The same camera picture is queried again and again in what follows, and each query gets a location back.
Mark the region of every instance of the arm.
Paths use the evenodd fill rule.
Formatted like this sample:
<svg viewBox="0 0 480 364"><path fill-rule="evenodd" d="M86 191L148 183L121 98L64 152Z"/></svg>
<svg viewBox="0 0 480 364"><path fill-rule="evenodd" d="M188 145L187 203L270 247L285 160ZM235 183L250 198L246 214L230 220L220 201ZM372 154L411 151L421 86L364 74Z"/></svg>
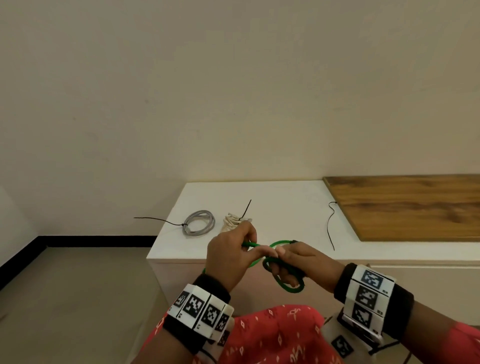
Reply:
<svg viewBox="0 0 480 364"><path fill-rule="evenodd" d="M266 255L278 257L276 251L266 245L260 245L247 251L247 248L242 247L244 241L254 243L257 241L257 232L248 221L242 222L234 230L220 233L208 244L205 273L211 278L214 278L217 283L220 283L222 291L226 291L228 300L228 293L241 281L247 268L253 261ZM192 363L193 355L196 354L196 352L192 353L185 348L185 346L166 329L166 322L167 318L162 330L138 353L132 364ZM196 340L202 339L200 334L195 333L195 335L198 335Z"/></svg>
<svg viewBox="0 0 480 364"><path fill-rule="evenodd" d="M302 242L284 245L276 250L280 259L302 269L307 277L328 292L334 292L345 268L343 264ZM287 284L298 284L295 277L289 275L286 269L279 269L274 264L271 266L274 276L278 275ZM445 345L456 345L457 341L448 339L456 324L456 321L415 302L407 329L400 341L425 364L450 363L451 358L445 356L443 349ZM463 348L473 350L467 344ZM459 362L458 358L452 361L452 363Z"/></svg>

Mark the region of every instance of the black wristband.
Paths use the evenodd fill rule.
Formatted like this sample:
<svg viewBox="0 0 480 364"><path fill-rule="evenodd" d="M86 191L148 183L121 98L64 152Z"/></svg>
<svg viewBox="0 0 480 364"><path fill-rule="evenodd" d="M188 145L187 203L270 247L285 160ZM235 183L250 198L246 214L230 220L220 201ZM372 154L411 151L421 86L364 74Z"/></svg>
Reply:
<svg viewBox="0 0 480 364"><path fill-rule="evenodd" d="M413 294L396 284L388 302L383 332L401 340L410 320L414 302Z"/></svg>
<svg viewBox="0 0 480 364"><path fill-rule="evenodd" d="M193 282L193 285L203 288L205 291L214 295L216 298L221 299L225 303L230 302L230 293L225 289L222 283L208 274L202 273L199 275L195 282Z"/></svg>
<svg viewBox="0 0 480 364"><path fill-rule="evenodd" d="M353 273L357 269L355 263L348 263L347 266L343 269L342 275L338 280L335 289L333 291L333 296L336 300L339 300L341 303L345 304L347 299L348 286L350 285L350 280L353 277Z"/></svg>
<svg viewBox="0 0 480 364"><path fill-rule="evenodd" d="M194 286L200 287L225 303L230 302L230 294L225 287L215 278L202 273L193 282ZM163 322L163 328L172 334L193 355L196 355L204 346L207 338L193 331L174 317L167 315Z"/></svg>

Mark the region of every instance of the wooden board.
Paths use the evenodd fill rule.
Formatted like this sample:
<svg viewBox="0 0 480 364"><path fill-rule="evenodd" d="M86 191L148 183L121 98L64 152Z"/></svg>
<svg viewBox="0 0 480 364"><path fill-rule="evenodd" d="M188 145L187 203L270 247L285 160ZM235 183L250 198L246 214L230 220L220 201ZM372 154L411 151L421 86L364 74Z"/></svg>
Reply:
<svg viewBox="0 0 480 364"><path fill-rule="evenodd" d="M361 241L480 241L480 175L324 182Z"/></svg>

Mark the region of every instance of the tiled floor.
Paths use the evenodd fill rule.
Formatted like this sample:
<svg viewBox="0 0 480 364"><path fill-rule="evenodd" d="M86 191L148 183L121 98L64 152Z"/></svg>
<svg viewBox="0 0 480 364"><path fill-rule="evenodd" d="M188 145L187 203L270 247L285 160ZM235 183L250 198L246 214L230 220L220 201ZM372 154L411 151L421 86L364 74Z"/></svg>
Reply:
<svg viewBox="0 0 480 364"><path fill-rule="evenodd" d="M0 363L124 364L159 294L148 248L48 248L0 291Z"/></svg>

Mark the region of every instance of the coiled green cable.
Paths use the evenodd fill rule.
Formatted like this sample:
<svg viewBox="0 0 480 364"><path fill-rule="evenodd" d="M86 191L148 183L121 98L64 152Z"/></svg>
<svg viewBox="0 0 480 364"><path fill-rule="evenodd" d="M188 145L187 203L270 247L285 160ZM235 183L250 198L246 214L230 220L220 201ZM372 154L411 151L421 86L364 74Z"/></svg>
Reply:
<svg viewBox="0 0 480 364"><path fill-rule="evenodd" d="M278 242L275 242L273 244L270 244L270 247L273 248L277 245L281 245L281 244L292 244L292 243L296 243L296 240L280 240ZM242 246L245 246L247 248L254 248L256 246L259 246L260 244L257 244L257 243L251 243L251 242L244 242L242 244ZM255 264L257 264L258 262L260 262L263 258L260 258L260 259L257 259L255 260L252 264L250 264L249 268L253 267ZM270 263L277 263L280 267L283 267L285 268L289 274L293 275L298 283L299 283L299 286L296 287L296 288L293 288L293 287L289 287L287 286L285 283L283 283L280 278L278 276L275 276L275 280L276 282L280 285L280 287L282 287L284 290L286 290L287 292L290 292L290 293L299 293L301 292L304 288L305 288L305 282L303 282L303 278L305 277L305 272L303 272L303 270L301 269L298 269L297 267L294 267L288 263L285 263L283 260L279 259L279 258L273 258L271 256L267 256L265 257L265 259L263 259L263 266L266 270L268 270L270 273L272 272L269 264Z"/></svg>

